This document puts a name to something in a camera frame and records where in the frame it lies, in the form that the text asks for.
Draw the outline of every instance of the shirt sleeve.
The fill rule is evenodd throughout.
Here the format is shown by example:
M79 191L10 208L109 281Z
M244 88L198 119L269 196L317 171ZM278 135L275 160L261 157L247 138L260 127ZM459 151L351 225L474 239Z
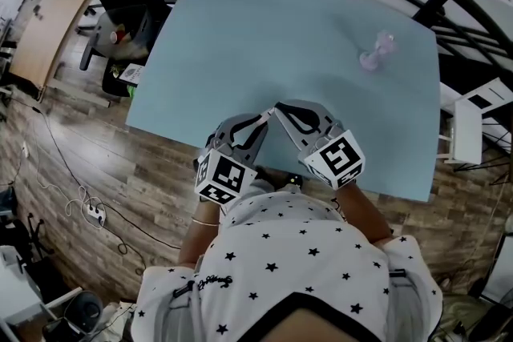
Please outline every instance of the shirt sleeve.
M442 291L434 282L430 271L422 258L420 247L417 240L410 235L404 235L393 239L380 247L388 256L391 285L398 290L396 295L398 300L393 307L398 316L412 315L422 318L422 335L419 340L427 340L429 335L435 330L442 315ZM394 271L399 275L404 270L406 276L397 277L394 284ZM415 306L421 312L410 312L402 310L401 306Z
M150 267L143 274L143 282L137 297L137 309L131 326L134 342L155 340L155 321L163 302L170 300L168 308L179 304L172 300L174 291L187 286L194 270L186 267Z

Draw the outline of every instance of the black neckline trim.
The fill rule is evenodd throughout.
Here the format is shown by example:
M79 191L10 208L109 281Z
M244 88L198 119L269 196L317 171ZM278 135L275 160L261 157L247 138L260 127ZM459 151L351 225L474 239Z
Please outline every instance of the black neckline trim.
M290 316L297 309L308 309L327 320L341 331L352 336L356 340L365 342L381 342L369 329L332 308L323 300L315 296L294 292L267 311L248 331L239 339L239 342L262 340L282 320Z

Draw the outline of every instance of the pink plastic object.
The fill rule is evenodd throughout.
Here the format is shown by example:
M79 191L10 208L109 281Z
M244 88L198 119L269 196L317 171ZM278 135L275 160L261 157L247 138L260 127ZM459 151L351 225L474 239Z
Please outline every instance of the pink plastic object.
M360 64L366 70L373 71L379 66L387 54L395 52L397 49L394 36L386 31L378 33L378 39L374 47L374 51L364 51L360 55Z

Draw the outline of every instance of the white cube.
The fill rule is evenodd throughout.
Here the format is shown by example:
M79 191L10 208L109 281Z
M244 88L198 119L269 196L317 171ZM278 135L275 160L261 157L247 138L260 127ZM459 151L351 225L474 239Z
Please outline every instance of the white cube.
M198 167L194 192L225 205L240 198L256 176L256 171L211 149Z
M360 175L366 158L353 133L347 130L305 158L307 168L334 190Z

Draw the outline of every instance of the white shirt with black stars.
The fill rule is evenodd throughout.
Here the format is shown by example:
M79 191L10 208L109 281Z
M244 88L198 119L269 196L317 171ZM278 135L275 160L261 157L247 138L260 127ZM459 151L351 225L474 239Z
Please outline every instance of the white shirt with black stars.
M159 298L193 280L206 340L237 341L293 302L339 316L353 337L385 341L389 270L396 268L413 278L427 305L427 340L442 313L442 292L413 237L379 249L327 203L289 192L252 196L228 210L196 274L184 267L145 271L132 336L155 340Z

